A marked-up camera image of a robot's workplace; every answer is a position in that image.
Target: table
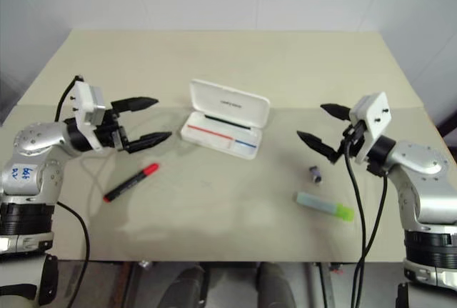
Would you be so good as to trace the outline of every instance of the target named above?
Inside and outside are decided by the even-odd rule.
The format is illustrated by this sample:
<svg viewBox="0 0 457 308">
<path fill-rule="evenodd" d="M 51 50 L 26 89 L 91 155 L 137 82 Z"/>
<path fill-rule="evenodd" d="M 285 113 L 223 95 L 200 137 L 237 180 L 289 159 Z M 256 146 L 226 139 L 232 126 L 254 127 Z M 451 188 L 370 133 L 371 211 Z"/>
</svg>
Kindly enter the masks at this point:
<svg viewBox="0 0 457 308">
<path fill-rule="evenodd" d="M 15 133 L 51 121 L 55 102 L 75 74 L 101 86 L 105 100 L 155 96 L 161 103 L 121 116 L 129 137 L 170 130 L 163 144 L 136 154 L 88 152 L 66 167 L 60 200 L 88 224 L 92 260 L 354 262 L 360 222 L 300 207 L 305 190 L 356 207 L 343 161 L 308 149 L 296 130 L 335 147 L 347 123 L 317 108 L 354 105 L 384 90 L 393 110 L 387 136 L 435 147 L 448 155 L 421 101 L 376 33 L 73 31 L 0 129 L 0 166 Z M 186 143 L 177 131 L 191 112 L 188 82 L 212 80 L 267 96 L 272 103 L 258 156 L 247 161 Z M 71 116 L 66 106 L 62 116 Z M 161 169 L 110 204 L 104 193 L 140 168 Z M 311 182 L 318 165 L 323 183 Z M 369 230 L 382 181 L 355 166 Z M 457 187 L 457 167 L 449 179 Z M 368 261 L 405 255 L 396 190 L 390 185 Z M 78 222 L 56 208 L 52 254 L 81 259 Z"/>
</svg>

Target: green highlighter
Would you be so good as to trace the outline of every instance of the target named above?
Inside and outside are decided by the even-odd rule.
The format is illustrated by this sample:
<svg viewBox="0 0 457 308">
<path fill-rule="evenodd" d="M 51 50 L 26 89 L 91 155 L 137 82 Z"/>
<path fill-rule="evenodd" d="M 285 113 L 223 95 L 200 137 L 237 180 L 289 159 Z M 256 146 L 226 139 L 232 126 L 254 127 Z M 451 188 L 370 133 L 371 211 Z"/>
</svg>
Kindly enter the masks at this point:
<svg viewBox="0 0 457 308">
<path fill-rule="evenodd" d="M 295 201 L 302 206 L 313 208 L 335 217 L 339 217 L 344 221 L 352 221 L 354 219 L 354 210 L 346 207 L 341 203 L 331 203 L 324 201 L 320 197 L 308 194 L 306 192 L 297 192 Z"/>
</svg>

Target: black pen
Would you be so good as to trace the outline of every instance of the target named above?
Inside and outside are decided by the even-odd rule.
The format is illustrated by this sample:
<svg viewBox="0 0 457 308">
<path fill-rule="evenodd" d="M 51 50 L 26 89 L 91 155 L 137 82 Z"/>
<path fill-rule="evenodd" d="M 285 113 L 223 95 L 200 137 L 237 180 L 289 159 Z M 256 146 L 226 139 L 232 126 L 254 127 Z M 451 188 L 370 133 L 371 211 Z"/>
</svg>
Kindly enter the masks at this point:
<svg viewBox="0 0 457 308">
<path fill-rule="evenodd" d="M 141 182 L 143 179 L 145 179 L 150 174 L 153 174 L 158 169 L 159 169 L 159 164 L 157 164 L 157 163 L 149 165 L 148 167 L 142 169 L 138 174 L 130 177 L 124 183 L 118 185 L 116 188 L 111 190 L 108 194 L 103 196 L 103 200 L 105 202 L 111 202 L 112 200 L 117 198 L 117 196 L 119 196 L 123 192 L 129 190 L 130 188 L 134 187 L 135 185 L 137 185 L 139 182 Z"/>
</svg>

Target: white wall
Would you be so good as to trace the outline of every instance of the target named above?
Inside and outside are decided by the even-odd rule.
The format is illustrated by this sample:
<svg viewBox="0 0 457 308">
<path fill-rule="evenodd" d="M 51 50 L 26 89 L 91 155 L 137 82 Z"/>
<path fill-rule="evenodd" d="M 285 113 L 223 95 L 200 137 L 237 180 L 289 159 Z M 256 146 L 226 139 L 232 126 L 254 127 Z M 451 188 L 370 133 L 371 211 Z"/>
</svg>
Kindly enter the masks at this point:
<svg viewBox="0 0 457 308">
<path fill-rule="evenodd" d="M 456 2 L 0 0 L 0 75 L 20 95 L 70 28 L 379 30 L 439 123 L 457 109 Z"/>
</svg>

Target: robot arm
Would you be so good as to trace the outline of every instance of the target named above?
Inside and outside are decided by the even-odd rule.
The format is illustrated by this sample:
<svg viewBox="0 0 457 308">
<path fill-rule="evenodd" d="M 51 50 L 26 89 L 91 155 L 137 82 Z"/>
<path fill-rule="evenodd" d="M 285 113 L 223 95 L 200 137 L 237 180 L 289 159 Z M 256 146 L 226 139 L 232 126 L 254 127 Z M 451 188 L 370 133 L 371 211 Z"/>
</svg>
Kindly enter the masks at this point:
<svg viewBox="0 0 457 308">
<path fill-rule="evenodd" d="M 300 138 L 335 163 L 346 143 L 357 163 L 380 176 L 387 173 L 398 192 L 405 230 L 405 275 L 412 282 L 457 291 L 457 191 L 447 181 L 448 160 L 430 147 L 394 141 L 382 135 L 391 120 L 384 93 L 365 96 L 352 108 L 322 106 L 351 121 L 335 151 L 308 133 Z"/>
<path fill-rule="evenodd" d="M 68 160 L 104 147 L 133 153 L 156 146 L 171 135 L 158 132 L 129 141 L 118 124 L 121 112 L 145 109 L 157 103 L 155 99 L 115 101 L 112 109 L 106 110 L 99 89 L 81 79 L 75 81 L 75 94 L 76 117 L 32 124 L 20 131 L 13 156 L 1 172 L 0 303 L 43 305 L 55 297 L 57 258 L 45 251 L 52 248 L 51 218 Z"/>
</svg>

